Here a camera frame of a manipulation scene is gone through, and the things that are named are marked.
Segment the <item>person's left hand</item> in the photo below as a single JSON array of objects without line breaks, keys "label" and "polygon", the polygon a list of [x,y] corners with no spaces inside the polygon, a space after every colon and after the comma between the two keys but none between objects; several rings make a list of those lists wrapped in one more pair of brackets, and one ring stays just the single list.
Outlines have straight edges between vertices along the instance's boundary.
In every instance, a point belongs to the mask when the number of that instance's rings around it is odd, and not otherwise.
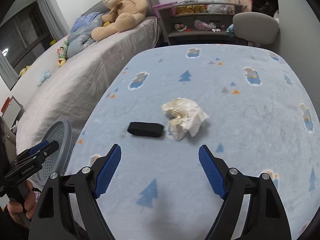
[{"label": "person's left hand", "polygon": [[27,224],[23,221],[23,219],[20,217],[20,213],[23,212],[23,209],[25,209],[25,215],[28,219],[32,219],[34,211],[36,209],[36,197],[35,193],[33,192],[33,185],[30,181],[25,182],[25,186],[28,189],[28,194],[26,196],[26,199],[24,201],[24,204],[21,205],[19,202],[16,202],[15,200],[10,200],[7,204],[7,209],[9,211],[9,214],[11,218],[21,226],[27,228]]}]

